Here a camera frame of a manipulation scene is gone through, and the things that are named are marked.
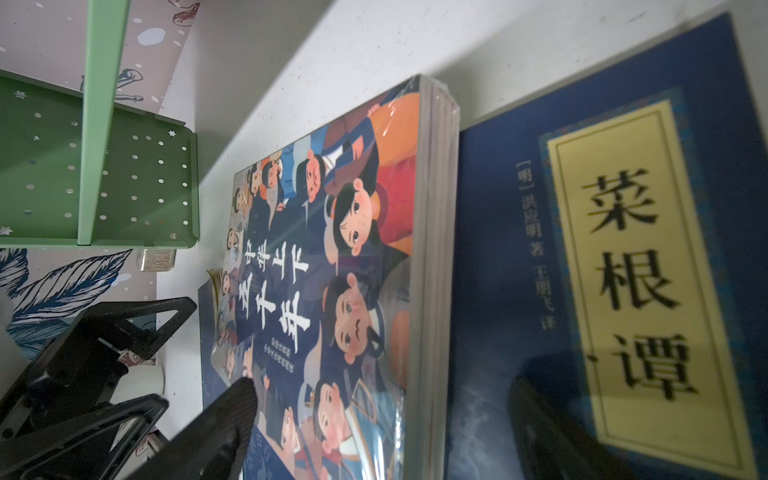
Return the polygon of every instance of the yellow title label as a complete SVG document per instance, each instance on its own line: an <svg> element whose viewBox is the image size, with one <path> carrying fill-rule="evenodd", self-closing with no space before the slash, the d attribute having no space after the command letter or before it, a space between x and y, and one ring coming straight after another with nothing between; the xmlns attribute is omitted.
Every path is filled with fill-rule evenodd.
<svg viewBox="0 0 768 480"><path fill-rule="evenodd" d="M757 478L670 102L548 150L598 440Z"/></svg>

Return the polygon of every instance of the book cover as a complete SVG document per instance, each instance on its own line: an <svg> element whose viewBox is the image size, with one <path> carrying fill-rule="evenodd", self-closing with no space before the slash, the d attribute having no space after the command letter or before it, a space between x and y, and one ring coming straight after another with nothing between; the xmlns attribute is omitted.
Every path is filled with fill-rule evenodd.
<svg viewBox="0 0 768 480"><path fill-rule="evenodd" d="M218 310L218 291L214 287L212 276L206 283L197 289L197 314L200 318L200 351L205 354L200 356L200 374L203 381L203 408L206 409L219 395L224 393L227 387L210 361L214 345L220 338L217 337L216 311Z"/></svg>
<svg viewBox="0 0 768 480"><path fill-rule="evenodd" d="M402 475L419 105L414 77L234 176L201 347L207 399L254 381L245 478Z"/></svg>
<svg viewBox="0 0 768 480"><path fill-rule="evenodd" d="M637 478L765 478L768 158L730 18L460 148L447 478L524 478L518 376Z"/></svg>

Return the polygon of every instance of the white wall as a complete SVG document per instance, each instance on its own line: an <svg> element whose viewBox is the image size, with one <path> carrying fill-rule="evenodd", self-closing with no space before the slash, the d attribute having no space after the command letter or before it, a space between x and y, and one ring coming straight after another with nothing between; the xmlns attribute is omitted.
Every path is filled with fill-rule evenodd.
<svg viewBox="0 0 768 480"><path fill-rule="evenodd" d="M161 110L194 122L204 178L200 242L158 275L158 298L196 299L205 270L223 263L235 172L411 74L447 83L466 127L732 8L768 118L765 0L337 0L319 18L304 11L319 14L310 0L254 3L200 7ZM165 435L201 408L197 329L195 318L166 348Z"/></svg>

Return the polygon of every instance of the white cylinder object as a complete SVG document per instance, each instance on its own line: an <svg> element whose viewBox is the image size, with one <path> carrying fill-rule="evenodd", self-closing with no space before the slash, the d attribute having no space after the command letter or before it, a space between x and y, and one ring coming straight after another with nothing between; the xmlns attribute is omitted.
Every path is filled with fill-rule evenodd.
<svg viewBox="0 0 768 480"><path fill-rule="evenodd" d="M120 379L109 401L113 405L136 399L140 396L157 393L163 395L165 375L163 367L158 365L134 365L128 367L128 373Z"/></svg>

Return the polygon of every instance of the green metal shelf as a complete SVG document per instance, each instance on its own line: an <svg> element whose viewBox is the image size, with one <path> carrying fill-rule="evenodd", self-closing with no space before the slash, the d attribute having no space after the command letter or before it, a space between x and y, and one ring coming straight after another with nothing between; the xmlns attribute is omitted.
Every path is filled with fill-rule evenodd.
<svg viewBox="0 0 768 480"><path fill-rule="evenodd" d="M13 230L0 236L0 247L78 245L82 104L75 92L0 71L0 227ZM91 186L92 241L83 244L192 247L199 236L195 134L118 105L105 151L100 185Z"/></svg>
<svg viewBox="0 0 768 480"><path fill-rule="evenodd" d="M85 93L0 71L0 247L189 248L197 138L114 103L128 0L91 0Z"/></svg>

